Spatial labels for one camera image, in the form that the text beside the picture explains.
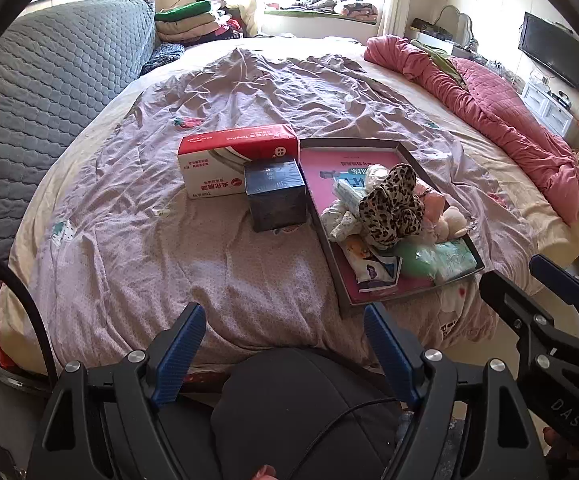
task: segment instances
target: white dresser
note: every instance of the white dresser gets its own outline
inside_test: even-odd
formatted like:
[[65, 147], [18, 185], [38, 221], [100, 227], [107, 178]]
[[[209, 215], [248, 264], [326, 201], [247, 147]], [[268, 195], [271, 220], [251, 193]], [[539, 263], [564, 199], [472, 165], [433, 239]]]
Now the white dresser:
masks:
[[528, 82], [521, 99], [537, 121], [554, 135], [571, 141], [578, 132], [578, 122], [574, 116], [556, 99]]

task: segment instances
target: flat screen tv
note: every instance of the flat screen tv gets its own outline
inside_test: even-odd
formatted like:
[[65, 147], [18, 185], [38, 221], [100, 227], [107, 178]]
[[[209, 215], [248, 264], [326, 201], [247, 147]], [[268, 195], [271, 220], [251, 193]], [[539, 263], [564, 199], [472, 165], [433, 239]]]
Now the flat screen tv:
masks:
[[571, 34], [526, 12], [519, 49], [579, 90], [579, 41]]

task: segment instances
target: cardboard box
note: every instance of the cardboard box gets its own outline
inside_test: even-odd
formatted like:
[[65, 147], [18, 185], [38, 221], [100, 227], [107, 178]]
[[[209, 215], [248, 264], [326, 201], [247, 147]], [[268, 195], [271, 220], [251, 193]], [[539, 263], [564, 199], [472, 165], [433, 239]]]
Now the cardboard box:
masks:
[[178, 148], [190, 198], [244, 193], [244, 164], [279, 156], [298, 160], [298, 137], [289, 124], [195, 134]]

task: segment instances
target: black power cord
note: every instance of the black power cord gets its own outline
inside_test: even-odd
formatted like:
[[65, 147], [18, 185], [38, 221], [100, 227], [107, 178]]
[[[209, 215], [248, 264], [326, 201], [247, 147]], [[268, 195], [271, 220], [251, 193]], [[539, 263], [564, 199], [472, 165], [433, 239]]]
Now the black power cord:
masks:
[[396, 397], [386, 397], [384, 399], [368, 400], [367, 402], [361, 402], [360, 404], [357, 404], [355, 406], [352, 406], [351, 408], [348, 408], [347, 410], [342, 412], [339, 416], [334, 418], [329, 424], [327, 424], [327, 426], [325, 426], [323, 428], [323, 430], [318, 435], [316, 435], [316, 438], [313, 439], [312, 443], [309, 446], [307, 446], [307, 450], [305, 451], [303, 458], [301, 458], [298, 461], [298, 463], [296, 464], [296, 466], [291, 470], [291, 473], [289, 473], [289, 475], [287, 476], [287, 480], [292, 480], [292, 478], [294, 478], [294, 476], [296, 475], [298, 470], [303, 466], [305, 461], [309, 458], [309, 455], [314, 450], [314, 448], [322, 441], [322, 439], [330, 431], [332, 431], [333, 427], [336, 424], [338, 424], [342, 418], [349, 415], [349, 413], [355, 412], [356, 410], [359, 410], [361, 408], [365, 408], [366, 406], [371, 406], [374, 404], [385, 404], [387, 402], [400, 402], [400, 400], [396, 399]]
[[38, 307], [36, 306], [36, 303], [34, 303], [31, 294], [20, 278], [16, 276], [7, 265], [2, 263], [2, 261], [0, 261], [0, 280], [2, 280], [15, 294], [29, 317], [31, 326], [36, 333], [36, 338], [38, 338], [38, 344], [40, 345], [40, 351], [43, 355], [45, 368], [47, 368], [49, 384], [53, 388], [58, 382], [58, 374], [56, 373], [56, 365], [54, 364], [54, 356], [51, 351], [51, 345], [49, 344], [47, 331], [45, 331], [45, 325], [40, 317]]

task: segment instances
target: gray quilted mattress pad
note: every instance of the gray quilted mattress pad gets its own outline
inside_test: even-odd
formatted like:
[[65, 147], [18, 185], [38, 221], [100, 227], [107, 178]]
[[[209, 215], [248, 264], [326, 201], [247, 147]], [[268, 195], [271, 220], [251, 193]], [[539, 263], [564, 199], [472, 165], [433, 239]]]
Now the gray quilted mattress pad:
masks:
[[0, 259], [42, 177], [138, 77], [153, 0], [87, 0], [26, 14], [0, 38]]

